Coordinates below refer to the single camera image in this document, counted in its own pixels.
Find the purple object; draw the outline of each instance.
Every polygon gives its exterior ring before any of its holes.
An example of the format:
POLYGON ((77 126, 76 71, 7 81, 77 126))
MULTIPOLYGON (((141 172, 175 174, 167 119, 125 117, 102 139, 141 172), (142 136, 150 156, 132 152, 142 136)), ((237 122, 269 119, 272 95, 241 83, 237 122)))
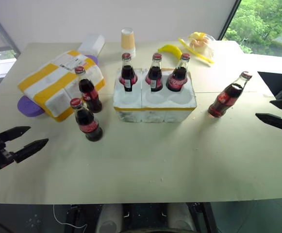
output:
POLYGON ((86 57, 91 58, 95 62, 95 64, 97 64, 97 66, 99 66, 99 61, 98 61, 98 58, 96 56, 86 55, 86 57))
POLYGON ((22 96, 18 101, 18 110, 27 117, 36 117, 45 111, 26 96, 22 96))

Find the coca-cola bottle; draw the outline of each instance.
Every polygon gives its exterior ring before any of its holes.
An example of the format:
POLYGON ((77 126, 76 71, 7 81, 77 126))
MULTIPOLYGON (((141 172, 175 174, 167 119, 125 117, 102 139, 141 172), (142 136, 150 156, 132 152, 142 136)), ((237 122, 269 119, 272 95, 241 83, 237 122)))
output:
POLYGON ((162 73, 160 68, 161 57, 162 56, 160 53, 155 53, 152 56, 152 63, 145 79, 145 81, 150 85, 151 91, 160 91, 163 87, 161 81, 162 73))
POLYGON ((243 88, 248 80, 252 78, 247 71, 241 73, 239 78, 227 86, 216 98, 215 102, 210 105, 208 112, 214 117, 221 117, 237 101, 243 88))
POLYGON ((131 65, 131 55, 129 53, 122 54, 122 70, 119 81, 124 85, 125 91, 132 91, 132 86, 137 81, 137 75, 135 74, 131 65))
POLYGON ((70 101, 71 107, 74 109, 75 118, 82 132, 85 133, 89 141, 98 141, 103 136, 103 131, 98 121, 94 118, 93 113, 83 106, 80 98, 73 98, 70 101))
POLYGON ((174 69, 173 73, 168 77, 166 86, 170 91, 180 91, 187 82, 187 66, 190 59, 188 53, 183 53, 181 59, 174 69))
POLYGON ((100 112, 102 110, 102 103, 99 100, 98 92, 94 88, 93 83, 88 79, 84 67, 76 67, 75 73, 78 76, 79 90, 87 107, 93 113, 100 112))

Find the paper cup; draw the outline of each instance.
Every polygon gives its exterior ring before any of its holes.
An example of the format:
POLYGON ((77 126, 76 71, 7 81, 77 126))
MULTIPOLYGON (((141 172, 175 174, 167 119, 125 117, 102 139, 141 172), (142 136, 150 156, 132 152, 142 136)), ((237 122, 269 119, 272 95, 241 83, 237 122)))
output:
POLYGON ((131 57, 135 57, 135 42, 132 28, 121 30, 121 54, 128 52, 131 57))

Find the styrofoam box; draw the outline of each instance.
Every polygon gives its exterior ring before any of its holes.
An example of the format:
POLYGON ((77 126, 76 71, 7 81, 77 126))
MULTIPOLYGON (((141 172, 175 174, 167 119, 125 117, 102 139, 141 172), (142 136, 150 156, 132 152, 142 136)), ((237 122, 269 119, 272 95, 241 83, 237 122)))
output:
POLYGON ((181 122, 196 108, 197 102, 192 86, 190 73, 188 81, 180 92, 170 91, 166 87, 168 76, 172 70, 162 73, 163 88, 151 92, 150 85, 145 81, 148 69, 136 69, 138 81, 132 92, 125 92, 119 82, 120 71, 115 81, 114 108, 120 120, 126 122, 181 122))

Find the white table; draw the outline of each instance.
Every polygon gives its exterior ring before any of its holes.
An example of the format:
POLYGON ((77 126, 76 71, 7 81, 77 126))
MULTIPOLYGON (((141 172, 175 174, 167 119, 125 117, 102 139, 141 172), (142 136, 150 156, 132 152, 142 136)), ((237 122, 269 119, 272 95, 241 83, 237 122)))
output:
MULTIPOLYGON (((135 68, 148 67, 165 43, 137 44, 135 68)), ((221 119, 206 110, 218 92, 241 71, 243 54, 235 42, 218 42, 212 67, 191 59, 198 106, 182 123, 125 123, 113 109, 120 44, 106 43, 100 67, 107 85, 100 91, 97 114, 103 139, 89 142, 74 116, 61 123, 47 115, 28 118, 17 110, 17 83, 45 62, 79 44, 30 44, 0 84, 0 132, 31 126, 9 142, 17 151, 49 138, 36 155, 0 170, 0 203, 68 204, 124 202, 192 202, 282 198, 282 130, 262 123, 255 113, 282 111, 254 72, 236 105, 221 119)), ((163 67, 175 59, 163 54, 163 67)))

